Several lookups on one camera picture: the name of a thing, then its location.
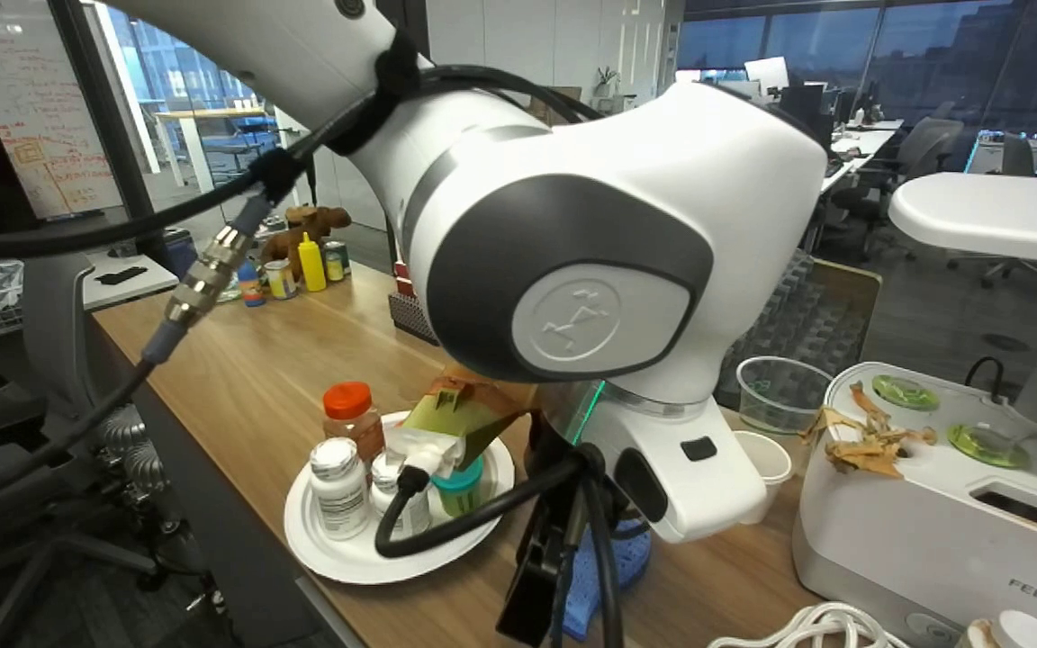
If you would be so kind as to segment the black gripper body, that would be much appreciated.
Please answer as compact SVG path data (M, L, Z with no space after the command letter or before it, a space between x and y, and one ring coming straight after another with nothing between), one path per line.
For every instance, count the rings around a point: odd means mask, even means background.
M588 469L542 413L531 419L525 469L541 494L517 545L517 596L552 602L566 587L579 545L574 494Z

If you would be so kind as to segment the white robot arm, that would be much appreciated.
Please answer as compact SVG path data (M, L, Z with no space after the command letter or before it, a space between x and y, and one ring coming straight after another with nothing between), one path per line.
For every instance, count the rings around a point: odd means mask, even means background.
M548 484L622 494L668 545L758 503L714 388L818 206L812 138L703 83L548 127L505 73L427 61L373 0L116 5L331 133L458 365L604 388Z

